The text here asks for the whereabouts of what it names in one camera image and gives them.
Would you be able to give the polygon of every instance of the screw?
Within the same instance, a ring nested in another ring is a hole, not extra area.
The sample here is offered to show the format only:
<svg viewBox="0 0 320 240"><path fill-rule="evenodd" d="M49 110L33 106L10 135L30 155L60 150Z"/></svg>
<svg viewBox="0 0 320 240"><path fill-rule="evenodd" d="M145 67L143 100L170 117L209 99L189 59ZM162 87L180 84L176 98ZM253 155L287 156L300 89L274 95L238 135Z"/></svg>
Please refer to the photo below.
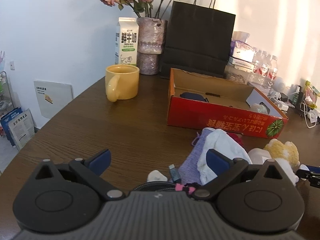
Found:
<svg viewBox="0 0 320 240"><path fill-rule="evenodd" d="M210 192L206 189L197 189L195 191L195 196L197 197L209 197L210 196Z"/></svg>
<svg viewBox="0 0 320 240"><path fill-rule="evenodd" d="M123 192L119 189L112 189L107 192L109 198L120 198L123 195Z"/></svg>

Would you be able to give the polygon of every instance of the charging cable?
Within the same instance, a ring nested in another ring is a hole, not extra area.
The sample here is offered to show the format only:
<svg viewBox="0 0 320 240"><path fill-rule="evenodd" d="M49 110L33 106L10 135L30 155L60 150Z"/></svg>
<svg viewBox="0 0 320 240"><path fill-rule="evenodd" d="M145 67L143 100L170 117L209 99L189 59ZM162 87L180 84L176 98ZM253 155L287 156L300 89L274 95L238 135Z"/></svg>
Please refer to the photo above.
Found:
<svg viewBox="0 0 320 240"><path fill-rule="evenodd" d="M285 104L284 102L272 96L267 96L267 98L269 98L271 102L274 103L282 112L287 113L287 111L282 109L282 106Z"/></svg>
<svg viewBox="0 0 320 240"><path fill-rule="evenodd" d="M307 112L307 105L306 105L305 102L301 102L301 103L300 103L300 110L303 111L304 120L306 120L307 127L308 127L308 128L313 128L313 127L315 127L315 126L317 125L317 121L315 122L314 126L311 126L311 127L310 127L310 126L308 125L308 122L307 122L307 113L314 114L316 120L317 120L317 116L316 116L316 114L313 113L313 112Z"/></svg>

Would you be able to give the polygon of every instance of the water bottle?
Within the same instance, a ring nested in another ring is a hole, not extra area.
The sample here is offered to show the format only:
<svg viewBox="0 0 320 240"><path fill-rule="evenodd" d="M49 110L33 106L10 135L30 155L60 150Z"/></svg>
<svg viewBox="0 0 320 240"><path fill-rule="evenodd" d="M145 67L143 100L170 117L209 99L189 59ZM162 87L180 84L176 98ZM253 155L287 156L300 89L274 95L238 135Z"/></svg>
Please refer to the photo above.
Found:
<svg viewBox="0 0 320 240"><path fill-rule="evenodd" d="M266 61L268 52L259 50L253 58L254 69L248 77L249 82L253 82L259 85L263 85L265 75L268 70L268 63Z"/></svg>
<svg viewBox="0 0 320 240"><path fill-rule="evenodd" d="M277 60L278 58L276 56L274 55L270 56L270 65L267 72L267 77L272 80L275 80L278 72Z"/></svg>
<svg viewBox="0 0 320 240"><path fill-rule="evenodd" d="M263 77L267 75L269 64L268 64L268 52L265 50L262 51L261 61L258 63L258 67L255 71L256 74L259 74Z"/></svg>
<svg viewBox="0 0 320 240"><path fill-rule="evenodd" d="M273 67L272 67L272 55L268 55L268 58L266 60L267 64L268 64L268 71L267 71L267 74L263 80L263 87L270 90L272 84L273 84L273 80L274 78L272 79L272 73L273 73Z"/></svg>

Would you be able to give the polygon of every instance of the floor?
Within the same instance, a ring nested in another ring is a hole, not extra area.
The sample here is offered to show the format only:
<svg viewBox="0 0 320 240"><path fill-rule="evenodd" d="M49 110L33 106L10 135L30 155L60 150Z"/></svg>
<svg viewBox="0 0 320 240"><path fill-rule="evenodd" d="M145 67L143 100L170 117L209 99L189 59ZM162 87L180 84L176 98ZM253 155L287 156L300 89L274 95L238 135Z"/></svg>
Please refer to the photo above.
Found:
<svg viewBox="0 0 320 240"><path fill-rule="evenodd" d="M6 136L0 137L0 171L1 173L18 154L17 148L13 148Z"/></svg>

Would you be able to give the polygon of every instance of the yellow mug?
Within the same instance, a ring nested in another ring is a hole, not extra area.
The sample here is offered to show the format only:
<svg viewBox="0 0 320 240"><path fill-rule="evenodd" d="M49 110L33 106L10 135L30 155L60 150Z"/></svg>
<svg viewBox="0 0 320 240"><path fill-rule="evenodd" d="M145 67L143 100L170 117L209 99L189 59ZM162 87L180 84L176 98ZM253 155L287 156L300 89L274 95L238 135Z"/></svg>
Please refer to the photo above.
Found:
<svg viewBox="0 0 320 240"><path fill-rule="evenodd" d="M106 68L106 95L109 101L134 98L138 93L139 68L112 65Z"/></svg>

